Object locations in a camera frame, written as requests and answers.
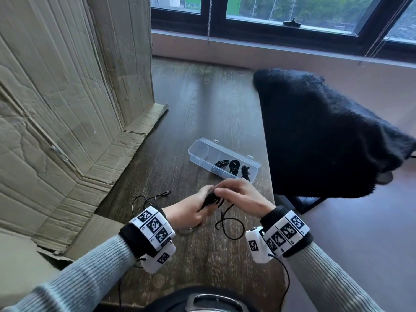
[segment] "dark wood tabletop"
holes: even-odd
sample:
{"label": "dark wood tabletop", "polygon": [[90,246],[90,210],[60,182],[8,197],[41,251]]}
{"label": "dark wood tabletop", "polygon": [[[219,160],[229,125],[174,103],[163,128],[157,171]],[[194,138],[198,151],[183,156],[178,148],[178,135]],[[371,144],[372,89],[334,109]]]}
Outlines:
{"label": "dark wood tabletop", "polygon": [[[204,185],[221,179],[191,163],[188,148],[200,137],[261,163],[253,185],[273,202],[272,184],[258,94],[252,72],[204,63],[153,59],[156,103],[169,104],[153,131],[146,137],[96,213],[127,223],[137,195],[154,196],[166,190],[158,205],[174,204]],[[227,216],[240,219],[246,230],[259,221],[236,207]],[[122,279],[122,304],[145,306],[158,297],[191,285],[213,285],[245,295],[263,311],[278,311],[284,292],[283,269],[277,261],[253,262],[245,238],[232,241],[217,231],[216,212],[205,226],[178,233],[176,253],[156,274],[131,269]],[[236,221],[226,223],[230,235],[241,230]],[[117,287],[104,298],[119,302]]]}

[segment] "clear plastic storage box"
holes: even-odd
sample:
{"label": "clear plastic storage box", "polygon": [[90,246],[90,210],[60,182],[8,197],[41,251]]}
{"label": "clear plastic storage box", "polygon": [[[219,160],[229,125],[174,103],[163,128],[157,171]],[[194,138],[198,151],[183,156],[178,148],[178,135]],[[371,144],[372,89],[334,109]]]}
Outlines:
{"label": "clear plastic storage box", "polygon": [[[240,178],[243,176],[243,172],[245,172],[245,178],[248,178],[250,183],[252,183],[257,176],[261,164],[252,160],[252,157],[242,156],[220,146],[217,140],[214,141],[206,138],[196,140],[188,149],[190,161],[222,178]],[[219,163],[221,161],[225,163],[228,161],[228,164],[222,166]],[[230,164],[232,171],[237,175],[233,175],[230,172]]]}

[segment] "white wall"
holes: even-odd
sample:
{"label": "white wall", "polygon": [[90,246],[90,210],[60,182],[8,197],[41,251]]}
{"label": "white wall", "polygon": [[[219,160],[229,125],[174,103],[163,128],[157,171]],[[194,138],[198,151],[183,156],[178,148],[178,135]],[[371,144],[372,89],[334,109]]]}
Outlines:
{"label": "white wall", "polygon": [[380,117],[416,136],[416,65],[312,50],[152,31],[153,55],[313,72]]}

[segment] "cardboard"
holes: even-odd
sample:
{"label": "cardboard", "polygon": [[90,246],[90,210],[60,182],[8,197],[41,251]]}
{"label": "cardboard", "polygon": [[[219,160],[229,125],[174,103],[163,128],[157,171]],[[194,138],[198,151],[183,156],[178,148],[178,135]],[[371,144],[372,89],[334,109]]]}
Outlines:
{"label": "cardboard", "polygon": [[93,214],[167,109],[150,36],[149,0],[0,0],[0,307],[122,225]]}

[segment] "sleeve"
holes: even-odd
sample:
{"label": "sleeve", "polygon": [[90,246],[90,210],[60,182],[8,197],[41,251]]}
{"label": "sleeve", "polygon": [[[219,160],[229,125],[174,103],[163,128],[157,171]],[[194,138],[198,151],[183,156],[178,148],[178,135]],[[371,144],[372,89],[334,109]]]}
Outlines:
{"label": "sleeve", "polygon": [[114,236],[3,312],[92,311],[135,262],[124,239]]}
{"label": "sleeve", "polygon": [[316,309],[382,312],[373,299],[314,242],[287,258]]}

